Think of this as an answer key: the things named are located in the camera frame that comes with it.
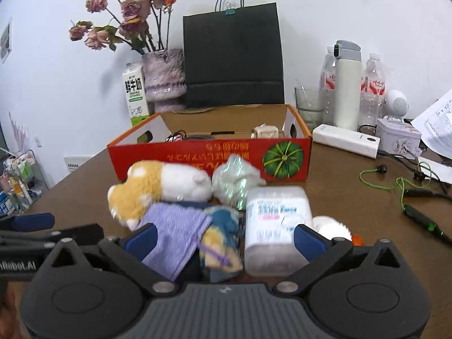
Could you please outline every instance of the crumpled plastic wrap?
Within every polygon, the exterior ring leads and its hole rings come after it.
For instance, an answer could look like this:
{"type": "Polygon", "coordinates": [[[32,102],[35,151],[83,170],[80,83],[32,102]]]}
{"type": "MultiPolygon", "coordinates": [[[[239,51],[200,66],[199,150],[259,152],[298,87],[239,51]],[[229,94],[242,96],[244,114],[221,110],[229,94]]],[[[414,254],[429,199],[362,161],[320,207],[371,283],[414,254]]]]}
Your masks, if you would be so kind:
{"type": "Polygon", "coordinates": [[[213,195],[224,205],[245,210],[248,190],[265,185],[260,172],[237,154],[231,154],[212,175],[213,195]]]}

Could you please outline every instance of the brown table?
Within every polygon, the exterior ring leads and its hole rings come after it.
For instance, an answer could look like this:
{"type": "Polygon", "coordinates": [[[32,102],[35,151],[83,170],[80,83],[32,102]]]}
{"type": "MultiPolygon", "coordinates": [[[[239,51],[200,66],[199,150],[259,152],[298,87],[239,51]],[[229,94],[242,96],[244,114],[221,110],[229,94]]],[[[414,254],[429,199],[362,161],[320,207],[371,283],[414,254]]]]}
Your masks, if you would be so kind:
{"type": "MultiPolygon", "coordinates": [[[[346,224],[366,244],[388,238],[401,250],[432,300],[432,315],[423,339],[452,338],[452,248],[433,239],[401,213],[399,190],[372,189],[358,179],[361,170],[386,164],[386,175],[365,175],[371,182],[390,185],[398,176],[412,179],[403,165],[390,158],[377,160],[314,144],[306,190],[312,214],[328,215],[346,224]]],[[[55,228],[99,223],[105,235],[124,237],[128,230],[108,211],[107,190],[117,183],[108,152],[99,153],[59,182],[30,209],[50,212],[55,228]]],[[[410,199],[409,203],[434,219],[452,235],[452,204],[449,201],[410,199]]]]}

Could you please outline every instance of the green earphone cable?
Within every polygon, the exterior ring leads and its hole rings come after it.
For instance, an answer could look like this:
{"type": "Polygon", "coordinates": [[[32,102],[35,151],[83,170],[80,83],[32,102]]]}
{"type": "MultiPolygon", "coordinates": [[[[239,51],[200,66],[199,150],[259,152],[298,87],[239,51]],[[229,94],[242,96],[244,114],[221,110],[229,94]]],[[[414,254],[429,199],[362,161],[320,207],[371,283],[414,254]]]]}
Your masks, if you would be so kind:
{"type": "Polygon", "coordinates": [[[376,168],[375,168],[375,169],[366,169],[366,170],[364,170],[364,171],[361,171],[361,172],[359,173],[359,180],[360,180],[362,183],[364,183],[365,185],[370,186],[370,187],[372,187],[372,188],[379,189],[379,190],[392,191],[392,190],[394,190],[395,188],[399,187],[400,190],[402,191],[402,194],[401,194],[401,196],[400,196],[400,204],[401,204],[402,211],[403,211],[403,210],[405,210],[405,206],[404,206],[404,204],[403,204],[403,194],[405,193],[405,182],[406,182],[407,184],[411,185],[411,186],[414,187],[414,188],[426,188],[426,187],[430,184],[430,182],[431,182],[431,179],[432,179],[432,170],[431,170],[431,168],[430,168],[430,165],[429,165],[428,163],[426,163],[426,162],[420,162],[420,163],[419,163],[419,166],[420,166],[421,164],[425,164],[425,165],[427,166],[428,170],[430,171],[429,181],[428,181],[425,185],[418,186],[418,185],[415,185],[415,184],[412,183],[410,180],[408,180],[408,179],[406,179],[406,178],[404,178],[404,177],[397,177],[397,178],[395,179],[395,180],[396,180],[396,181],[395,181],[395,185],[393,185],[393,186],[382,186],[382,185],[377,185],[377,184],[371,183],[371,182],[366,181],[365,179],[362,178],[362,175],[365,174],[365,173],[376,172],[376,171],[377,171],[376,168]]]}

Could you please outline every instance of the wall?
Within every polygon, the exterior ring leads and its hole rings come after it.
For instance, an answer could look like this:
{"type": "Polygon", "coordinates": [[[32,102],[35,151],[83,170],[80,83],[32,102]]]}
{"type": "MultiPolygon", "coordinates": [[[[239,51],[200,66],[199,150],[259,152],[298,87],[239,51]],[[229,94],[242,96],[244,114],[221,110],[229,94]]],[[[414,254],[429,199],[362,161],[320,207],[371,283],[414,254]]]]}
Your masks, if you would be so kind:
{"type": "MultiPolygon", "coordinates": [[[[182,46],[182,16],[213,10],[216,0],[178,0],[170,46],[182,46]]],[[[450,0],[245,0],[277,2],[286,101],[294,103],[295,79],[318,83],[326,46],[337,39],[361,45],[363,57],[379,52],[388,87],[402,90],[415,116],[452,87],[449,57],[450,0]]],[[[13,19],[12,52],[0,64],[0,121],[8,146],[15,141],[8,112],[39,137],[35,148],[50,184],[67,175],[64,156],[94,155],[129,127],[121,86],[125,64],[139,59],[128,46],[100,52],[70,42],[71,19],[107,24],[85,0],[1,0],[0,29],[13,19]]],[[[119,15],[116,0],[110,7],[119,15]]]]}

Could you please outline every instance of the human hand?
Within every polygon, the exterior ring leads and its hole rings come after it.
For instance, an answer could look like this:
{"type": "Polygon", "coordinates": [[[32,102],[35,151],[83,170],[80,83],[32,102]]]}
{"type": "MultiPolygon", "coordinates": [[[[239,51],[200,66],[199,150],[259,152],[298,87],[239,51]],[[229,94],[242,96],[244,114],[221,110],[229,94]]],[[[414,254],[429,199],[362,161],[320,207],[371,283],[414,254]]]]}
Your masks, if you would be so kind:
{"type": "Polygon", "coordinates": [[[0,339],[23,339],[16,315],[14,290],[8,284],[0,311],[0,339]]]}

